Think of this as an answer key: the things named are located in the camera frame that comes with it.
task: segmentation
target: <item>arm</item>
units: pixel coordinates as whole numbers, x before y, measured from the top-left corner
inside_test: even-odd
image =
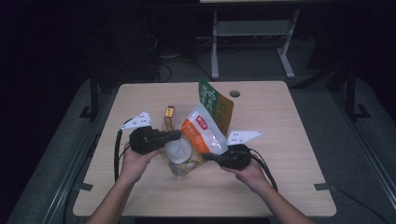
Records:
[[[242,181],[251,191],[257,193],[280,223],[314,223],[273,189],[256,161],[251,160],[250,165],[242,171],[224,167],[221,167],[221,169],[235,174],[236,179]]]
[[[162,152],[162,149],[159,149],[146,155],[140,155],[129,149],[129,147],[129,144],[125,146],[127,150],[123,155],[120,177],[87,223],[117,223],[134,184],[145,172],[150,160]]]

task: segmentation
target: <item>snack bag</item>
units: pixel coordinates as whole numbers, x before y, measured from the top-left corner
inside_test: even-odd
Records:
[[[194,105],[169,105],[164,116],[164,128],[170,132],[180,129],[182,122],[190,114]],[[190,140],[183,134],[179,140],[165,144],[162,156],[173,175],[178,178],[188,174],[205,163]]]
[[[199,153],[221,155],[227,151],[227,140],[202,104],[191,111],[180,130]]]
[[[199,101],[206,108],[220,131],[227,135],[233,116],[233,101],[227,99],[203,78],[199,80]]]

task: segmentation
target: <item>yellow label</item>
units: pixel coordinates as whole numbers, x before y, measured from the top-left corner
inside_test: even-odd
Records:
[[[166,117],[172,117],[175,109],[173,107],[168,107],[166,108],[165,116]]]
[[[204,138],[189,119],[184,121],[180,130],[189,138],[199,153],[210,153],[210,149],[206,146]]]

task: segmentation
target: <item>black cable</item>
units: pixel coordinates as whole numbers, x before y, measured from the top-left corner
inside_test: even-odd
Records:
[[[122,138],[122,130],[119,129],[117,132],[117,139],[116,145],[114,146],[114,181],[119,178],[119,169],[120,169],[120,162],[119,162],[119,154],[120,154],[120,141]]]
[[[202,40],[205,40],[205,39],[208,39],[208,40],[206,40],[206,42],[204,42],[203,44],[198,43],[198,42],[200,42],[200,41],[202,41]],[[197,40],[198,46],[196,46],[196,49],[195,49],[195,50],[196,50],[197,52],[202,51],[203,49],[207,49],[207,48],[209,48],[209,47],[211,47],[211,46],[213,45],[212,37],[210,37],[210,36],[206,36],[206,37],[202,37],[202,38],[197,38],[196,40]]]
[[[242,45],[239,43],[235,43],[232,39],[229,43],[226,42],[227,40],[224,40],[225,43],[218,43],[218,52],[221,52],[223,54],[234,54],[237,52],[242,51]]]
[[[265,174],[267,175],[268,179],[270,180],[271,185],[277,191],[277,184],[276,184],[276,182],[274,180],[274,177],[271,175],[270,169],[265,164],[265,161],[264,160],[261,161],[260,159],[254,157],[254,156],[251,156],[251,158],[259,163],[259,165],[262,167],[262,169],[264,170]]]
[[[166,66],[165,64],[162,64],[162,63],[160,63],[160,64],[158,65],[158,67],[159,67],[159,66],[163,66],[163,67],[167,68],[168,71],[169,71],[169,76],[168,76],[168,78],[167,78],[166,80],[163,80],[163,78],[161,77],[161,73],[160,73],[160,72],[158,71],[158,69],[157,69],[159,81],[161,81],[162,83],[168,82],[168,81],[171,79],[172,75],[173,75],[172,69],[171,69],[169,66]]]
[[[200,68],[208,77],[211,77],[211,76],[206,72],[206,70],[205,70],[202,66],[198,65],[197,63],[193,63],[193,62],[189,62],[189,61],[182,61],[182,62],[166,62],[166,63],[190,63],[190,64],[193,64],[193,65],[197,66],[198,68]]]
[[[107,56],[107,58],[110,59],[111,61],[113,61],[113,63],[115,63],[119,68],[125,70],[125,72],[132,73],[132,74],[134,73],[133,71],[131,71],[130,69],[125,67],[121,62],[119,62],[118,60],[113,58],[109,53],[107,53],[107,51],[105,51],[103,48],[101,48],[99,45],[97,45],[94,40],[92,40],[91,38],[89,38],[89,40],[93,43],[93,45],[97,49],[99,49],[102,53],[104,53]]]
[[[120,159],[121,159],[122,155],[125,153],[125,151],[126,151],[128,148],[131,148],[131,145],[129,145],[128,147],[126,147],[126,148],[121,152],[121,154],[120,154],[120,156],[119,156],[119,162],[120,162]]]
[[[366,204],[362,203],[361,201],[357,200],[356,198],[354,198],[353,196],[351,196],[350,194],[346,193],[345,191],[341,190],[341,189],[337,189],[338,192],[344,194],[345,196],[347,196],[350,200],[354,201],[355,203],[358,203],[359,205],[361,205],[362,207],[364,207],[365,209],[369,210],[370,212],[372,212],[374,215],[376,215],[379,219],[381,219],[384,223],[390,224],[390,222],[388,222],[384,217],[382,217],[381,215],[379,215],[374,209],[370,208],[369,206],[367,206]]]
[[[253,148],[250,148],[250,151],[254,151],[257,155],[259,155],[260,159],[262,159],[262,162],[265,164],[265,166],[267,166],[267,164],[265,163],[264,158],[262,157],[262,155],[260,155],[260,153],[258,151],[254,150]]]

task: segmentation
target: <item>table leg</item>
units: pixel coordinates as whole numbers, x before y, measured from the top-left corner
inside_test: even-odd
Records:
[[[215,10],[213,13],[213,38],[212,38],[212,79],[219,79],[219,65],[218,65],[218,12]]]
[[[285,69],[286,76],[288,78],[294,78],[294,73],[293,70],[291,69],[288,57],[286,56],[286,53],[288,52],[289,44],[291,41],[291,38],[294,33],[294,28],[297,23],[298,15],[300,14],[300,9],[296,8],[293,12],[293,17],[291,18],[288,31],[286,33],[286,40],[285,44],[283,45],[282,48],[277,49],[277,53],[279,55],[280,61],[282,62],[283,68]]]

